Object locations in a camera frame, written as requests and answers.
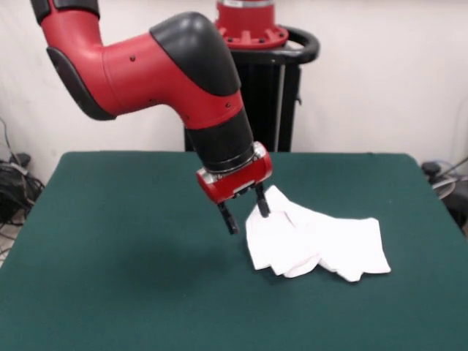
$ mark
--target white cloth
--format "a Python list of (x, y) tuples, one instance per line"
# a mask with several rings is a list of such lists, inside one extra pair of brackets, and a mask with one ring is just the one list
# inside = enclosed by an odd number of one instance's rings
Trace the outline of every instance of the white cloth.
[(272, 186), (266, 193), (271, 215), (256, 206), (246, 222), (247, 243), (256, 270), (271, 267), (295, 278), (317, 265), (358, 282), (363, 273), (390, 273), (376, 219), (337, 219), (299, 206)]

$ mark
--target black metal stand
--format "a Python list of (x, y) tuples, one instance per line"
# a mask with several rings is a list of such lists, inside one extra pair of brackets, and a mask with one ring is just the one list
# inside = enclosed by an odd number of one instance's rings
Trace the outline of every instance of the black metal stand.
[[(301, 84), (300, 65), (315, 60), (320, 51), (320, 44), (312, 34), (286, 28), (290, 41), (303, 48), (285, 45), (273, 50), (231, 51), (254, 138), (270, 152), (291, 151), (295, 104)], [(186, 151), (193, 151), (187, 134), (185, 145)]]

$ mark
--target white wall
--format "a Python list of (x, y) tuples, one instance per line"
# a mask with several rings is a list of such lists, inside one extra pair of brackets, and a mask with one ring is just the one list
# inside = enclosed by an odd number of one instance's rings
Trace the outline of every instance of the white wall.
[[(184, 10), (215, 14), (215, 0), (100, 6), (106, 44)], [(295, 151), (452, 161), (468, 152), (468, 1), (277, 0), (277, 17), (322, 43), (320, 59), (303, 70)], [(47, 180), (70, 150), (183, 149), (181, 123), (168, 107), (105, 123), (85, 117), (45, 54), (29, 1), (0, 1), (0, 43), (0, 115), (39, 177)]]

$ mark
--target table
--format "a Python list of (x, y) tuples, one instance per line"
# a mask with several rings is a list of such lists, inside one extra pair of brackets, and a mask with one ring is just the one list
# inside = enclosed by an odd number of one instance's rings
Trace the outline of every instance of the table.
[[(194, 154), (71, 153), (0, 270), (2, 351), (465, 350), (468, 247), (414, 160), (273, 155), (291, 200), (380, 220), (393, 272), (256, 272)], [(254, 195), (229, 203), (239, 222)]]

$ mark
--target red robot arm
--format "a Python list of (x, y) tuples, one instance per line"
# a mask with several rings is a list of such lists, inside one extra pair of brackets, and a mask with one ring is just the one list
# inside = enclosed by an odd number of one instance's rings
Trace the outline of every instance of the red robot arm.
[(203, 171), (214, 175), (198, 179), (230, 231), (237, 226), (224, 202), (246, 189), (257, 190), (268, 215), (262, 181), (271, 174), (271, 161), (267, 152), (258, 156), (262, 146), (253, 141), (233, 59), (207, 18), (187, 12), (146, 34), (104, 46), (97, 0), (31, 3), (48, 55), (84, 113), (106, 121), (159, 104), (171, 106)]

